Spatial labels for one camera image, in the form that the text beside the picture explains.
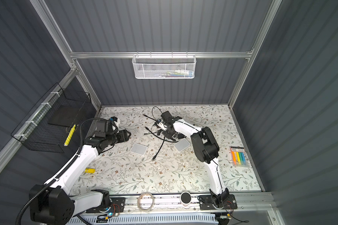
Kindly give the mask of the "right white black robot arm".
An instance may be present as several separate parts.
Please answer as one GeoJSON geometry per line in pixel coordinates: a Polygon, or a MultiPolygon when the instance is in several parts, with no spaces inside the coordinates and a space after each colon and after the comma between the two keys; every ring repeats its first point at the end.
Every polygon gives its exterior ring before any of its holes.
{"type": "Polygon", "coordinates": [[[161,114],[158,126],[163,129],[163,135],[171,139],[176,133],[191,139],[194,154],[204,164],[209,177],[211,201],[217,208],[223,207],[229,197],[219,166],[219,145],[209,127],[197,127],[186,122],[181,117],[173,117],[169,111],[161,114]]]}

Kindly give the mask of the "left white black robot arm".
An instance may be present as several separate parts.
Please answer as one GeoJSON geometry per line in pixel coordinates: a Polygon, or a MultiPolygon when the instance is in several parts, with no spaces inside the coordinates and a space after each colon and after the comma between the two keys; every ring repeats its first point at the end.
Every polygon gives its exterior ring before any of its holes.
{"type": "Polygon", "coordinates": [[[90,137],[85,138],[82,126],[78,127],[80,146],[73,157],[51,179],[30,190],[28,202],[17,215],[17,225],[21,224],[26,210],[30,211],[32,221],[47,225],[65,225],[73,217],[81,218],[82,213],[91,209],[109,216],[115,214],[115,205],[106,190],[94,189],[87,194],[70,195],[74,183],[92,161],[105,153],[108,146],[127,142],[131,136],[126,129],[119,129],[117,117],[94,120],[96,130],[90,137]]]}

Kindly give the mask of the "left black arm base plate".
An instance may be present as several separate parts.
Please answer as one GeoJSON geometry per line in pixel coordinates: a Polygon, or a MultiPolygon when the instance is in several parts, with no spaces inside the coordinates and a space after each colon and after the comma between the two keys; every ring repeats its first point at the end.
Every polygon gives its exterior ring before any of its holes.
{"type": "Polygon", "coordinates": [[[114,197],[110,199],[110,206],[98,206],[95,208],[91,208],[86,210],[86,213],[100,213],[100,214],[119,214],[124,211],[125,201],[124,197],[114,197]]]}

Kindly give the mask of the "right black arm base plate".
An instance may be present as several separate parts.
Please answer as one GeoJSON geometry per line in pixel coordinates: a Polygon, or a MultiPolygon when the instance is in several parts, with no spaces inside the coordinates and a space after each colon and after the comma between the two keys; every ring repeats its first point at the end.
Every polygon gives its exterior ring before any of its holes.
{"type": "Polygon", "coordinates": [[[217,200],[214,200],[211,195],[200,195],[197,199],[202,211],[236,210],[238,208],[235,196],[232,194],[229,194],[226,198],[219,197],[217,200]]]}

